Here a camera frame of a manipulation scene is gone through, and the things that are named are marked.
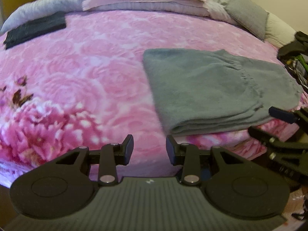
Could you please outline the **grey knitted cushion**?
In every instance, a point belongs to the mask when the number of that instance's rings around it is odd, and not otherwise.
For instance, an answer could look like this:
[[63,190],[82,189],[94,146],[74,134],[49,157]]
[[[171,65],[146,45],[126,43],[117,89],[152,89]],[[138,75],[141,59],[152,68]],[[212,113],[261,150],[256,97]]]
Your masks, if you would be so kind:
[[264,41],[268,12],[251,0],[228,0],[227,13],[251,34]]

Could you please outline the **grey sweatpants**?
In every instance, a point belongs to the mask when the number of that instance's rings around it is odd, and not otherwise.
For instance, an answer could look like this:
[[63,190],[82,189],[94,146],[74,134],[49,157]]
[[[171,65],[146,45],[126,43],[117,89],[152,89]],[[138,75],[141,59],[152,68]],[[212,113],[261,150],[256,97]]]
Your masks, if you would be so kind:
[[142,64],[165,133],[236,131],[299,105],[302,87],[279,64],[221,49],[148,49]]

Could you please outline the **folded black garment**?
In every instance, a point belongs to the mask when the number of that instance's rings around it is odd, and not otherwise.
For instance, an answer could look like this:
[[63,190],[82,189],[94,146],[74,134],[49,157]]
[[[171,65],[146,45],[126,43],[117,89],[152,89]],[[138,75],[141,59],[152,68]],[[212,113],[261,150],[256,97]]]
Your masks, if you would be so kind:
[[5,49],[30,41],[39,36],[66,28],[64,12],[28,21],[19,27],[8,31],[4,41]]

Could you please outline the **cream pillow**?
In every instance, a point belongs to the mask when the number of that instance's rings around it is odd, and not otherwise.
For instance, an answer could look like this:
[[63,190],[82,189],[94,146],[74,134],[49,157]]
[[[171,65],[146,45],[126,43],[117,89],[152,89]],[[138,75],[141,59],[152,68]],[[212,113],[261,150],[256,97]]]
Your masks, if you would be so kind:
[[279,17],[272,13],[268,14],[265,41],[279,49],[292,42],[295,39],[295,33],[296,31]]

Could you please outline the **pink floral bedspread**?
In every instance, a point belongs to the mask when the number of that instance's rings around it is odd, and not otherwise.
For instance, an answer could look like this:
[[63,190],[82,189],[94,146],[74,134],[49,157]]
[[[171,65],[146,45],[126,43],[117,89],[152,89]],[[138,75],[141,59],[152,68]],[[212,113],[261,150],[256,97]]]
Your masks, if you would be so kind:
[[229,23],[181,14],[70,13],[66,28],[1,49],[1,185],[80,145],[131,134],[124,176],[172,176],[142,55],[147,49],[216,51],[271,63],[277,51]]

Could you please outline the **pile of dark clothes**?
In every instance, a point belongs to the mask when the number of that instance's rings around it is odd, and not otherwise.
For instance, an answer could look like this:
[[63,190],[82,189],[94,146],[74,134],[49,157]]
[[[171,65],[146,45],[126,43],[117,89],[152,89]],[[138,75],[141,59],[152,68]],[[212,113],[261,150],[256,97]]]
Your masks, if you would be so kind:
[[277,59],[307,92],[307,34],[296,32],[292,42],[278,49]]

